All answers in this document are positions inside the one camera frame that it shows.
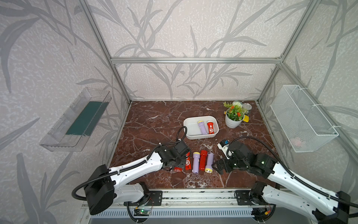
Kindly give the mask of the green circuit board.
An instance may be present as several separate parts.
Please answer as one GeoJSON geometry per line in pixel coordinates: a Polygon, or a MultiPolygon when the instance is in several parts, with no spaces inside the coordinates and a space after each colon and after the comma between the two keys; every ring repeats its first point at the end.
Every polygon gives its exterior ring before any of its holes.
{"type": "Polygon", "coordinates": [[[150,216],[151,210],[145,208],[134,209],[134,216],[150,216]]]}

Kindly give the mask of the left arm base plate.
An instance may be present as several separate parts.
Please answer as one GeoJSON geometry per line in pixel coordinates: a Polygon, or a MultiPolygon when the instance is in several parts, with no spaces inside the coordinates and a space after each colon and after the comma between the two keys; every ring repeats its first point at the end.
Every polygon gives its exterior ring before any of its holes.
{"type": "Polygon", "coordinates": [[[162,205],[163,191],[149,191],[137,202],[129,202],[129,206],[161,206],[162,205]]]}

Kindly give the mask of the all-red flashlight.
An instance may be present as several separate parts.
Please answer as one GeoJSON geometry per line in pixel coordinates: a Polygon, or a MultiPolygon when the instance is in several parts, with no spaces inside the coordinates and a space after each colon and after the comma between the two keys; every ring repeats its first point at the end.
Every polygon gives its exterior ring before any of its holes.
{"type": "Polygon", "coordinates": [[[175,168],[174,168],[174,171],[175,171],[175,172],[182,172],[182,171],[183,171],[183,168],[175,167],[175,168]]]}
{"type": "Polygon", "coordinates": [[[201,171],[205,170],[207,157],[208,157],[207,150],[201,150],[200,161],[199,161],[199,170],[201,170],[201,171]]]}

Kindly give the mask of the all-red flashlight middle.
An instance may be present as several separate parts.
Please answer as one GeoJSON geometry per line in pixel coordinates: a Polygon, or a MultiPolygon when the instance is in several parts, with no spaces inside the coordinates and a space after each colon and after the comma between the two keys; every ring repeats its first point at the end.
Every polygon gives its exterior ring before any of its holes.
{"type": "Polygon", "coordinates": [[[201,150],[200,161],[199,161],[199,170],[201,170],[201,171],[205,170],[207,157],[208,157],[207,150],[201,150]]]}

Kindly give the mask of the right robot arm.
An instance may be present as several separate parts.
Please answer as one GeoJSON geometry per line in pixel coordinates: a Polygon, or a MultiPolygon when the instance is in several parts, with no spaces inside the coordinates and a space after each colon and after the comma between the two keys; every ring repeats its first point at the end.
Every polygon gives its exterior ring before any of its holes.
{"type": "Polygon", "coordinates": [[[246,200],[255,205],[285,207],[317,224],[347,224],[349,219],[357,218],[357,213],[350,213],[351,207],[358,207],[351,202],[350,195],[343,191],[335,193],[297,175],[261,140],[257,142],[270,155],[253,153],[241,139],[242,137],[238,137],[232,142],[223,140],[218,144],[225,156],[213,163],[214,170],[219,174],[234,170],[246,171],[288,189],[285,192],[264,182],[256,182],[246,200]]]}

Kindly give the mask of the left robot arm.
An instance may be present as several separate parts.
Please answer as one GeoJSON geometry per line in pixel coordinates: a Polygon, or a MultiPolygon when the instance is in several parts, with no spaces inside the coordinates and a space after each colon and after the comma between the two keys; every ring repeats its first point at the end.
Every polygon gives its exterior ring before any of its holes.
{"type": "Polygon", "coordinates": [[[187,127],[180,128],[182,137],[169,143],[159,143],[149,155],[125,165],[108,168],[97,167],[88,181],[76,186],[71,195],[76,200],[86,201],[91,215],[97,215],[115,203],[145,204],[151,192],[144,183],[131,182],[152,172],[171,171],[185,167],[189,146],[184,142],[187,127]]]}

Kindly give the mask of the aluminium frame rail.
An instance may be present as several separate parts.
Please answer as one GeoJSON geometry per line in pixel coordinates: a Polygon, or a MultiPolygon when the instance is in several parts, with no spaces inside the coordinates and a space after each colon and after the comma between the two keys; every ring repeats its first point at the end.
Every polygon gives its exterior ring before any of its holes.
{"type": "Polygon", "coordinates": [[[278,64],[280,58],[274,57],[114,57],[112,64],[124,63],[253,63],[253,64],[278,64]]]}

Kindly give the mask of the red flashlight white cap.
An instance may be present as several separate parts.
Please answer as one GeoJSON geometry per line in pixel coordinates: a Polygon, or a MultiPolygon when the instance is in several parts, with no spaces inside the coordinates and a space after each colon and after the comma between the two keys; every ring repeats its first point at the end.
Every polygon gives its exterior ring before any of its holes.
{"type": "Polygon", "coordinates": [[[208,126],[208,132],[209,132],[209,134],[214,134],[213,122],[212,122],[212,121],[208,121],[208,122],[207,122],[207,126],[208,126]]]}

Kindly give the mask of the clear plastic wall shelf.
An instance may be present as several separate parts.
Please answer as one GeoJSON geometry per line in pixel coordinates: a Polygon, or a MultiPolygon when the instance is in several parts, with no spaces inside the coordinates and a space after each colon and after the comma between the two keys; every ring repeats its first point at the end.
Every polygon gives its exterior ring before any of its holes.
{"type": "Polygon", "coordinates": [[[112,100],[108,90],[84,88],[40,141],[50,152],[81,152],[112,100]]]}

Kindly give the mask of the yellow small object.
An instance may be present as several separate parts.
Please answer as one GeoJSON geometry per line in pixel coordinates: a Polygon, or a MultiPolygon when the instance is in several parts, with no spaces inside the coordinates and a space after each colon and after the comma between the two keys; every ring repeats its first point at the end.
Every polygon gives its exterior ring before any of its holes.
{"type": "Polygon", "coordinates": [[[243,121],[244,121],[244,122],[246,122],[246,123],[248,123],[248,122],[249,122],[249,116],[244,115],[244,117],[243,117],[243,121]]]}

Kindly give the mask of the metal tin can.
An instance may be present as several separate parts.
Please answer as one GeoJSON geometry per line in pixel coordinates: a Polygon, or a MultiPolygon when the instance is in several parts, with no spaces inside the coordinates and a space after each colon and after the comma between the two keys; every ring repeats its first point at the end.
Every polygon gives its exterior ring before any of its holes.
{"type": "Polygon", "coordinates": [[[250,111],[252,110],[252,105],[249,103],[243,103],[242,108],[244,109],[244,113],[248,115],[250,111]]]}

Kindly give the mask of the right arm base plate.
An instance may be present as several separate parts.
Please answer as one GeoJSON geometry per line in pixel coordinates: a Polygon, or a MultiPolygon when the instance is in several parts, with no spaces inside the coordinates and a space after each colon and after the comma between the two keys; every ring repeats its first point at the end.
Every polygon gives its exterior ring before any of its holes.
{"type": "Polygon", "coordinates": [[[237,200],[238,205],[260,205],[252,201],[250,197],[250,190],[236,190],[234,197],[237,200]]]}

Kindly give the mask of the all-red flashlight far left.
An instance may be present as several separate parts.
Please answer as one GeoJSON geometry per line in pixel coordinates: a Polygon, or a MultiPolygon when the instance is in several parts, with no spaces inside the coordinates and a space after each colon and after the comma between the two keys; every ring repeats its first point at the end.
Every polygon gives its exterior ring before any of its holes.
{"type": "Polygon", "coordinates": [[[174,168],[174,171],[175,171],[175,172],[182,172],[182,171],[183,171],[183,168],[175,167],[175,168],[174,168]]]}

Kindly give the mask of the white plastic storage box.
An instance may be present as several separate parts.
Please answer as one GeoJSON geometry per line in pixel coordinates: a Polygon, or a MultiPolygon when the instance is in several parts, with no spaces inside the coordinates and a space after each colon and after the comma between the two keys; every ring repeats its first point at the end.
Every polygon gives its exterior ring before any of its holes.
{"type": "Polygon", "coordinates": [[[217,120],[213,116],[199,116],[186,118],[183,125],[187,127],[186,137],[189,140],[198,140],[205,138],[213,138],[219,132],[217,120]],[[214,126],[214,134],[209,134],[207,122],[212,121],[214,126]]]}

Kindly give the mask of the white potted flower plant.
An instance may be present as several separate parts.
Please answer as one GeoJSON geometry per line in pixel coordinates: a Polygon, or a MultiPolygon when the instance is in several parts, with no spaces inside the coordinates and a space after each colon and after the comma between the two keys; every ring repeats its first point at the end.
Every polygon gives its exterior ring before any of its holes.
{"type": "Polygon", "coordinates": [[[225,123],[229,128],[238,127],[241,122],[244,120],[245,113],[247,110],[243,107],[242,102],[233,101],[232,103],[223,103],[224,107],[227,109],[225,111],[225,123]]]}

